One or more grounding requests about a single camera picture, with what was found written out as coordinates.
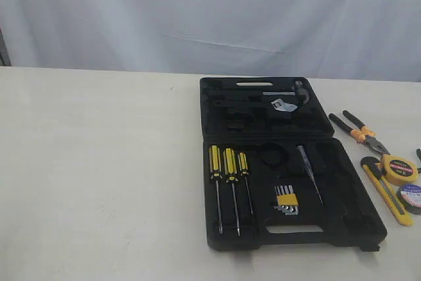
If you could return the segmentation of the clear voltage tester pen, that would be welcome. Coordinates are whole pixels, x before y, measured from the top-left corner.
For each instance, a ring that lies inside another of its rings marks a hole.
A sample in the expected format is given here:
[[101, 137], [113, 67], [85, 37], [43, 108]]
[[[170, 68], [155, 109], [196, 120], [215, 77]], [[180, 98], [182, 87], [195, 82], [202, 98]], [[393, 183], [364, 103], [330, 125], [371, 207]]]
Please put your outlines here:
[[305, 168], [305, 170], [306, 170], [309, 178], [311, 179], [311, 181], [312, 181], [312, 183], [314, 185], [314, 188], [315, 188], [315, 190], [317, 192], [317, 195], [318, 195], [318, 198], [319, 198], [321, 204], [323, 205], [324, 202], [323, 202], [322, 196], [320, 194], [320, 190], [318, 189], [318, 186], [317, 186], [317, 183], [316, 183], [316, 179], [314, 177], [314, 172], [313, 172], [311, 163], [309, 161], [309, 158], [307, 156], [307, 152], [305, 151], [305, 148], [304, 148], [303, 145], [298, 145], [297, 146], [297, 150], [300, 152], [300, 155], [301, 155], [302, 160], [303, 160], [304, 168]]

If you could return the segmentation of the large yellow black screwdriver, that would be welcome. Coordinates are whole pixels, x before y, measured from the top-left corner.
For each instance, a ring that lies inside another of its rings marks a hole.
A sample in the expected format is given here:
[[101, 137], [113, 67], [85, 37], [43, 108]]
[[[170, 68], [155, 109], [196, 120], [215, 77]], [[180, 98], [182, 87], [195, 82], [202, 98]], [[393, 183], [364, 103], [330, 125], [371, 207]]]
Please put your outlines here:
[[220, 158], [220, 148], [217, 145], [209, 147], [209, 166], [210, 166], [210, 179], [214, 182], [216, 189], [216, 209], [218, 214], [218, 231], [223, 234], [222, 223], [222, 208], [220, 204], [220, 186], [219, 181], [222, 179], [222, 167]]

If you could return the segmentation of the black orange combination pliers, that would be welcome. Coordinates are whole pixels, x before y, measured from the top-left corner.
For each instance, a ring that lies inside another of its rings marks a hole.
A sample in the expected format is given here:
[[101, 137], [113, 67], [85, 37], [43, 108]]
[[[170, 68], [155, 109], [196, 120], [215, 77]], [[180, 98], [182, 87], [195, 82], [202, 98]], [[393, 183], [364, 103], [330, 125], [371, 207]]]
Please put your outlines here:
[[333, 113], [330, 113], [328, 118], [346, 134], [351, 136], [357, 143], [363, 144], [374, 153], [379, 154], [380, 156], [390, 154], [385, 145], [376, 138], [376, 134], [370, 130], [363, 121], [350, 113], [348, 110], [343, 110], [342, 114], [347, 120], [355, 125], [355, 128], [350, 127]]

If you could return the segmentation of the yellow tape measure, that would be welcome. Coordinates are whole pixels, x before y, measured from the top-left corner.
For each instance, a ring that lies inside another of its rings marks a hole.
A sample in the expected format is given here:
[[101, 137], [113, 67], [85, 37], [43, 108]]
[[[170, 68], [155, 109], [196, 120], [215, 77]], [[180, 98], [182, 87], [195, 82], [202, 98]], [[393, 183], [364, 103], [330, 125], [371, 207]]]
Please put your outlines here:
[[385, 179], [396, 186], [412, 184], [418, 179], [418, 168], [413, 162], [393, 155], [382, 155], [380, 170]]

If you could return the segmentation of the middle yellow black screwdriver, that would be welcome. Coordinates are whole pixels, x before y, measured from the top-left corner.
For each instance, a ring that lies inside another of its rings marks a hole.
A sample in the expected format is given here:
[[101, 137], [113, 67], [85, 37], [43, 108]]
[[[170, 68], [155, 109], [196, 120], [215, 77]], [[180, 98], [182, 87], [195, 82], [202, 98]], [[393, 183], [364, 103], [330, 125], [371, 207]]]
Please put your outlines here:
[[240, 230], [240, 223], [239, 223], [239, 210], [237, 206], [237, 197], [236, 197], [236, 191], [235, 191], [235, 185], [238, 182], [238, 179], [237, 179], [237, 167], [235, 163], [234, 150], [229, 147], [225, 148], [225, 150], [223, 151], [223, 158], [224, 158], [224, 170], [225, 170], [225, 175], [226, 175], [226, 183], [229, 184], [232, 189], [237, 235], [240, 236], [241, 230]]

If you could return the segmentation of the small yellow black screwdriver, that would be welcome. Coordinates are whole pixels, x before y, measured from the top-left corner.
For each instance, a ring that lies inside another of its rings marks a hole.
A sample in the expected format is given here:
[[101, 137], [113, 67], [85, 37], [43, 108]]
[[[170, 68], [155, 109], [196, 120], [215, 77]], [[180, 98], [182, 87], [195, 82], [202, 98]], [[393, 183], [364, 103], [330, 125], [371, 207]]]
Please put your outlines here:
[[249, 208], [250, 208], [250, 213], [253, 216], [254, 215], [254, 208], [253, 208], [253, 202], [251, 199], [251, 192], [250, 192], [250, 188], [249, 188], [249, 167], [248, 167], [248, 163], [247, 163], [247, 156], [244, 152], [239, 152], [237, 154], [237, 159], [239, 162], [239, 169], [240, 169], [240, 174], [242, 175], [242, 177], [244, 178], [245, 181], [245, 187], [247, 190], [247, 197], [248, 197], [248, 201], [249, 201]]

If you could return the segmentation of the white fabric backdrop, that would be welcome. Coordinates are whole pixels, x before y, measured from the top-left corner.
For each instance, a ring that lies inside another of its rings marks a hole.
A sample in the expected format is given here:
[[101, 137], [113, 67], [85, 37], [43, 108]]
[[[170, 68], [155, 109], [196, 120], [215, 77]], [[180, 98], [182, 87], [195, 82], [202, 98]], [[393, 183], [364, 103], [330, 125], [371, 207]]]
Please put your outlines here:
[[420, 0], [1, 0], [12, 65], [420, 80]]

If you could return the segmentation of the hex key set yellow holder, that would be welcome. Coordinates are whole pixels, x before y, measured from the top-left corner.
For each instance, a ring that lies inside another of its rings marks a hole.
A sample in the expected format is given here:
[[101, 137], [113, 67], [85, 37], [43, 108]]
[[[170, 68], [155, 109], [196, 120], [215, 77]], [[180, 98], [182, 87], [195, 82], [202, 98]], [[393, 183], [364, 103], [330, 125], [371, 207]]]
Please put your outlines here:
[[299, 202], [292, 185], [275, 186], [276, 204], [274, 209], [287, 216], [299, 214]]

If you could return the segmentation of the black plastic tool case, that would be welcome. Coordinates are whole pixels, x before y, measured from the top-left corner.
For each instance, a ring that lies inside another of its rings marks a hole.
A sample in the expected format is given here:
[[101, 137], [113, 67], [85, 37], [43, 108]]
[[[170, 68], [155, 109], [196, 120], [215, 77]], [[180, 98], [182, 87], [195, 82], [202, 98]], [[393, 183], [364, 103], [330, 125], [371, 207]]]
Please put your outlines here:
[[[294, 96], [212, 97], [210, 89], [291, 91], [300, 81], [310, 93], [307, 104]], [[311, 84], [303, 77], [202, 78], [199, 82], [203, 135], [203, 174], [207, 242], [217, 251], [249, 251], [265, 245], [327, 243], [377, 251], [387, 230], [359, 175], [323, 110]], [[292, 112], [246, 107], [215, 107], [213, 101], [272, 101], [281, 98], [299, 108]], [[218, 231], [216, 189], [210, 176], [209, 147], [220, 148], [220, 204], [223, 234]], [[303, 145], [324, 204], [303, 164]], [[241, 235], [237, 235], [232, 189], [226, 183], [223, 151], [232, 148], [238, 182], [235, 185]], [[249, 167], [249, 208], [237, 154], [244, 152]], [[274, 209], [275, 186], [292, 185], [299, 214]]]

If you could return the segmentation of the black PVC insulating tape roll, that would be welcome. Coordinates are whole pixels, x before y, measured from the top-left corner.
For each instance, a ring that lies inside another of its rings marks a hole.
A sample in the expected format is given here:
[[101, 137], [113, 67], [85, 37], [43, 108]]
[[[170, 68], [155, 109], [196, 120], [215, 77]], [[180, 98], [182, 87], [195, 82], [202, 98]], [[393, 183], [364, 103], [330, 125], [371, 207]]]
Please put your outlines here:
[[397, 198], [405, 209], [414, 215], [421, 213], [421, 187], [415, 184], [405, 184], [397, 190]]

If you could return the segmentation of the yellow utility knife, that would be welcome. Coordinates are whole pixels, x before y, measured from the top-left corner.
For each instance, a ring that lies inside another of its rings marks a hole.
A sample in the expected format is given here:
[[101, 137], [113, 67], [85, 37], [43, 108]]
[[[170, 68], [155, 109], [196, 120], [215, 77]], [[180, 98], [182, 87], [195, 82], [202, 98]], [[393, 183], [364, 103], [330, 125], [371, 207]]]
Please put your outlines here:
[[380, 161], [375, 157], [364, 157], [361, 159], [360, 165], [395, 217], [395, 220], [400, 225], [412, 226], [414, 221], [404, 205], [398, 200], [391, 185], [384, 178], [380, 169]]

